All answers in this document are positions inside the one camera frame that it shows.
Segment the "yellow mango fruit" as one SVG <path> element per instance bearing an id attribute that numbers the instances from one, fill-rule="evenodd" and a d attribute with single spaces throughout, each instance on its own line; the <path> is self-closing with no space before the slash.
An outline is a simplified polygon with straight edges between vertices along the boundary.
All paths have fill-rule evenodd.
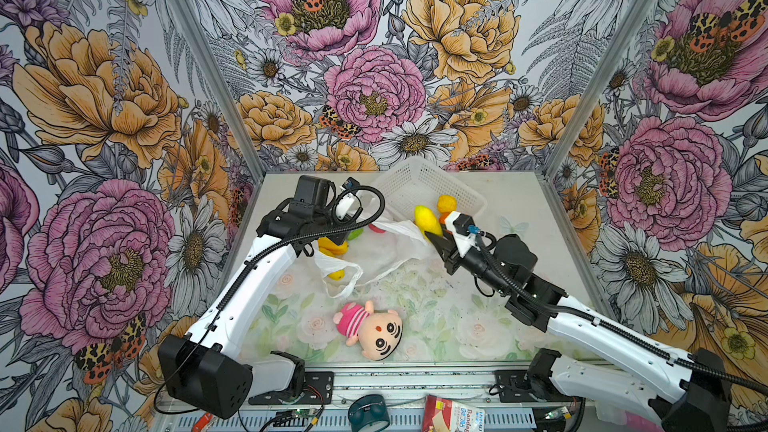
<path id="1" fill-rule="evenodd" d="M 443 229 L 439 219 L 432 210 L 426 206 L 416 206 L 414 208 L 413 222 L 423 235 L 431 233 L 438 237 L 443 236 Z"/>

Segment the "white plastic bag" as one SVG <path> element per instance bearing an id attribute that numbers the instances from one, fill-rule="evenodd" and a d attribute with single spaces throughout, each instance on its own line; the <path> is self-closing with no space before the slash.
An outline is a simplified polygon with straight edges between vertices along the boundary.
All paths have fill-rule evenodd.
<path id="1" fill-rule="evenodd" d="M 331 257 L 315 246 L 310 260 L 313 274 L 325 285 L 330 298 L 349 298 L 356 289 L 381 280 L 409 260 L 423 260 L 433 252 L 431 244 L 411 221 L 398 221 L 385 212 L 373 225 L 386 230 L 384 234 L 371 231 L 368 226 L 352 241 L 341 257 Z M 328 278 L 330 273 L 344 270 L 339 281 Z"/>

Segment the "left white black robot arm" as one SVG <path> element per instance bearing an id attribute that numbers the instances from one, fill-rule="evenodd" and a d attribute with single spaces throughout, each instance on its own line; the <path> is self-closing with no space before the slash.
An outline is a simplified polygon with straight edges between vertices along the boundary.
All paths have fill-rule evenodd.
<path id="1" fill-rule="evenodd" d="M 182 336 L 161 340 L 158 358 L 170 397 L 228 419 L 252 397 L 302 393 L 302 359 L 272 352 L 246 364 L 240 352 L 278 279 L 321 233 L 339 238 L 338 228 L 358 218 L 352 207 L 359 186 L 350 178 L 337 189 L 327 179 L 302 175 L 294 194 L 261 219 L 244 261 L 213 304 Z"/>

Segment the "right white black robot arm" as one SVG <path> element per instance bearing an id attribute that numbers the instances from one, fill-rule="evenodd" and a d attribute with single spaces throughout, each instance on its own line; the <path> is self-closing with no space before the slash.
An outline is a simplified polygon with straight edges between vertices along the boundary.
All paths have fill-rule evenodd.
<path id="1" fill-rule="evenodd" d="M 514 234 L 498 239 L 494 249 L 478 235 L 426 237 L 449 274 L 464 269 L 490 286 L 521 324 L 566 339 L 607 362 L 594 366 L 543 348 L 519 379 L 519 388 L 540 399 L 572 396 L 602 402 L 665 431 L 727 429 L 731 382 L 714 354 L 665 346 L 593 311 L 534 274 L 538 258 Z"/>

